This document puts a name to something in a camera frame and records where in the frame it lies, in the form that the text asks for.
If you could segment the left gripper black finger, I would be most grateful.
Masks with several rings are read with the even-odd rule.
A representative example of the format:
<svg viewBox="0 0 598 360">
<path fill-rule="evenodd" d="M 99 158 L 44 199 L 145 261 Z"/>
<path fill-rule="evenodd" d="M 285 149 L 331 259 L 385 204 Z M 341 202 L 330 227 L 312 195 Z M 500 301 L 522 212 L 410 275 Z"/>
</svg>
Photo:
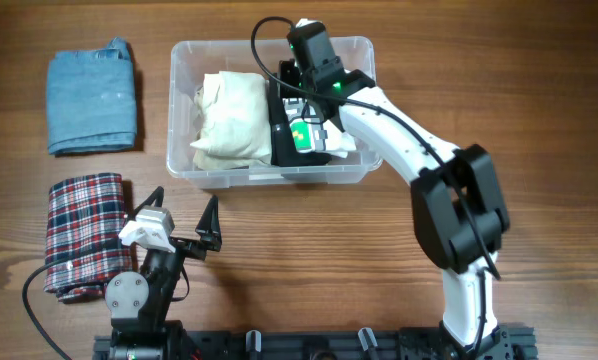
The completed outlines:
<svg viewBox="0 0 598 360">
<path fill-rule="evenodd" d="M 200 243 L 210 251 L 219 252 L 222 247 L 222 235 L 219 223 L 219 199 L 213 195 L 195 228 Z"/>
<path fill-rule="evenodd" d="M 161 207 L 164 200 L 164 188 L 158 186 L 143 202 L 126 215 L 127 220 L 134 220 L 138 213 L 147 206 Z"/>
</svg>

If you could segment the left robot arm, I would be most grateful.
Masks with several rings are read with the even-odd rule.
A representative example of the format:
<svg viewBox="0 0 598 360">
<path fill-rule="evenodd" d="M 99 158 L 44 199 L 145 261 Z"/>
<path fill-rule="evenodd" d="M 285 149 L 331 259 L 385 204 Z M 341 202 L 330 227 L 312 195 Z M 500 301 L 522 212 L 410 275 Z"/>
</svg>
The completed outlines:
<svg viewBox="0 0 598 360">
<path fill-rule="evenodd" d="M 172 215 L 163 206 L 164 189 L 153 193 L 128 216 L 119 239 L 124 246 L 147 251 L 137 271 L 122 272 L 106 287 L 112 333 L 99 337 L 94 359 L 201 359 L 201 348 L 179 320 L 166 319 L 177 283 L 188 275 L 187 259 L 203 261 L 222 247 L 219 200 L 212 196 L 195 228 L 197 239 L 176 237 Z"/>
</svg>

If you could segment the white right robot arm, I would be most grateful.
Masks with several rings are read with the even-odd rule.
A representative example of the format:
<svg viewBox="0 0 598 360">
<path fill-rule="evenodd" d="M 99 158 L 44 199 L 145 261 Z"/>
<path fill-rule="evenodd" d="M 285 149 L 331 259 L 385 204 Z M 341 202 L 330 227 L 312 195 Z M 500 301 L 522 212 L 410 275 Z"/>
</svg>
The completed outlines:
<svg viewBox="0 0 598 360">
<path fill-rule="evenodd" d="M 363 141 L 404 179 L 416 239 L 442 271 L 445 333 L 469 353 L 492 344 L 495 262 L 510 218 L 489 153 L 438 138 L 394 106 L 372 78 L 346 69 L 323 23 L 292 23 L 287 41 L 299 76 L 281 84 L 304 100 L 300 119 L 327 135 Z"/>
</svg>

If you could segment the red plaid cloth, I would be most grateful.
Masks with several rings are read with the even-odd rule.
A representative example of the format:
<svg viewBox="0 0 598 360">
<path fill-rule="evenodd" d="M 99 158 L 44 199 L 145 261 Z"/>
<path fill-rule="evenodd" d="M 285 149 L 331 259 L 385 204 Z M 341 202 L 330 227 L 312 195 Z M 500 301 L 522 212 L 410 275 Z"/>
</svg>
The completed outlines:
<svg viewBox="0 0 598 360">
<path fill-rule="evenodd" d="M 65 179 L 49 189 L 44 291 L 62 303 L 104 296 L 110 280 L 133 268 L 118 238 L 125 220 L 122 176 Z"/>
</svg>

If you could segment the white printed t-shirt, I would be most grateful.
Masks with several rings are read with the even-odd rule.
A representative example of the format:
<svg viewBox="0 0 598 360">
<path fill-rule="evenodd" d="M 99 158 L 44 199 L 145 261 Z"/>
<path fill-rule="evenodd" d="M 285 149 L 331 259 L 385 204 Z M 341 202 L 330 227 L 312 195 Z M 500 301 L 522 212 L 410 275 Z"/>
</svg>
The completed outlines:
<svg viewBox="0 0 598 360">
<path fill-rule="evenodd" d="M 326 153 L 347 158 L 357 146 L 353 136 L 341 131 L 330 120 L 321 120 L 303 98 L 283 98 L 295 148 L 299 153 Z"/>
</svg>

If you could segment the black cloth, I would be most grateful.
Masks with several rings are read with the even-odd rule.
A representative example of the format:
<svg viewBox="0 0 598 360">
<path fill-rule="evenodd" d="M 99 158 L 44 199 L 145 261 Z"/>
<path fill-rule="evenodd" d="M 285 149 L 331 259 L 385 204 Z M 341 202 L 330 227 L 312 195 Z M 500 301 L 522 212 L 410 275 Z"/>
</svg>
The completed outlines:
<svg viewBox="0 0 598 360">
<path fill-rule="evenodd" d="M 322 166 L 332 160 L 326 153 L 299 153 L 280 97 L 280 85 L 268 78 L 267 103 L 271 129 L 271 164 L 279 167 Z"/>
</svg>

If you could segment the cream cloth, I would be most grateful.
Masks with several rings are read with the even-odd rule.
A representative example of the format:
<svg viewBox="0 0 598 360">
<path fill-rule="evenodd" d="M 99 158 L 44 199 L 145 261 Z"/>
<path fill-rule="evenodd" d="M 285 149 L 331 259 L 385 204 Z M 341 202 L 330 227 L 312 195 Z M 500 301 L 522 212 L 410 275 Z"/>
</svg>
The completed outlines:
<svg viewBox="0 0 598 360">
<path fill-rule="evenodd" d="M 267 82 L 256 73 L 219 71 L 204 76 L 194 97 L 202 126 L 193 163 L 216 171 L 271 165 Z"/>
</svg>

